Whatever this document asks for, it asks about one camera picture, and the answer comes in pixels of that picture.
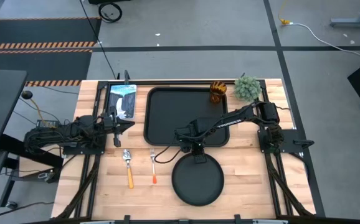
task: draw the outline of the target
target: wheel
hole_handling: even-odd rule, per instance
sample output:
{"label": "wheel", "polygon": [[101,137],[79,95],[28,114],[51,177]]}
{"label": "wheel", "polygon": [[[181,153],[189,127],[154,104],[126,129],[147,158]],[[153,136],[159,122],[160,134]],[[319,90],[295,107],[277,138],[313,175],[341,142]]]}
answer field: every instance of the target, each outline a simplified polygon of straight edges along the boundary
{"label": "wheel", "polygon": [[15,202],[8,201],[5,207],[10,209],[16,209],[18,207],[18,204]]}

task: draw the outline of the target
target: metal spoon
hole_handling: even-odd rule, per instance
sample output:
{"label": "metal spoon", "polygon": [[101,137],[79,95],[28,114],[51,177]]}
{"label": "metal spoon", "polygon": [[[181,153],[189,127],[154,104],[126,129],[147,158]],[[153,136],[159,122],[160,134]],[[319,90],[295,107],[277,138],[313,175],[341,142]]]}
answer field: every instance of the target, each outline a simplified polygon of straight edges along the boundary
{"label": "metal spoon", "polygon": [[131,160],[131,154],[130,151],[127,149],[123,150],[123,155],[122,155],[123,160],[126,162],[126,166],[128,168],[128,181],[129,181],[129,188],[132,189],[133,188],[133,177],[131,175],[131,169],[130,169],[130,160]]}

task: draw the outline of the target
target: gray floor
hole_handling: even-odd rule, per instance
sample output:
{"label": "gray floor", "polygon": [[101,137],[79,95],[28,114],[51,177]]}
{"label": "gray floor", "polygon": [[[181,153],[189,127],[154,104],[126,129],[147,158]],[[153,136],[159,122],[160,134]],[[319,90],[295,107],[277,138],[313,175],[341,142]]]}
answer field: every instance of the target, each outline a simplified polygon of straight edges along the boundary
{"label": "gray floor", "polygon": [[[281,0],[270,0],[277,18]],[[96,6],[85,3],[89,16]],[[133,0],[119,2],[123,18],[102,24],[100,38],[105,47],[182,45],[274,46],[265,7],[261,0]],[[360,1],[289,0],[282,17],[310,26],[317,36],[335,45],[360,45],[360,29],[334,29],[331,17],[360,15]],[[6,0],[0,17],[83,17],[76,0]],[[320,46],[302,27],[280,27],[282,45]],[[316,176],[328,217],[360,219],[360,109],[359,98],[346,77],[360,67],[360,58],[344,52],[285,52],[291,81]],[[137,78],[235,78],[243,72],[258,78],[283,78],[276,52],[110,52],[116,72],[127,69]],[[112,74],[102,53],[93,53],[88,79],[109,79]],[[30,88],[42,110],[63,121],[71,119],[76,96],[43,88]],[[76,87],[60,90],[78,91]],[[22,102],[16,111],[35,121],[37,114]],[[22,139],[32,127],[16,114],[6,133]],[[0,178],[0,193],[4,187]],[[55,197],[57,184],[20,182],[11,200],[19,205]],[[0,217],[0,223],[24,223],[49,218],[52,206],[40,205]]]}

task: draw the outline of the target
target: hazard tape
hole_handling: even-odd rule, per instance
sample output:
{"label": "hazard tape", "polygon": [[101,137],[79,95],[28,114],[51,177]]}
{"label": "hazard tape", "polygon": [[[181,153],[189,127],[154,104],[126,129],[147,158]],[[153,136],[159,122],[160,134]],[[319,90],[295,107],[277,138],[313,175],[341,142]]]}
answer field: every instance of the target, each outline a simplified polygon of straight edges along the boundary
{"label": "hazard tape", "polygon": [[[54,19],[87,19],[87,17],[58,17],[58,18],[0,18],[0,21],[24,21],[24,20],[54,20]],[[101,17],[89,17],[89,19],[101,19]]]}
{"label": "hazard tape", "polygon": [[81,80],[44,80],[26,82],[25,86],[79,86],[81,82]]}
{"label": "hazard tape", "polygon": [[66,47],[93,47],[94,41],[85,42],[40,42],[40,43],[1,43],[0,49],[39,49],[39,48],[66,48]]}
{"label": "hazard tape", "polygon": [[66,50],[0,50],[0,54],[39,54],[39,53],[69,53],[69,52],[90,52],[90,49],[66,49]]}

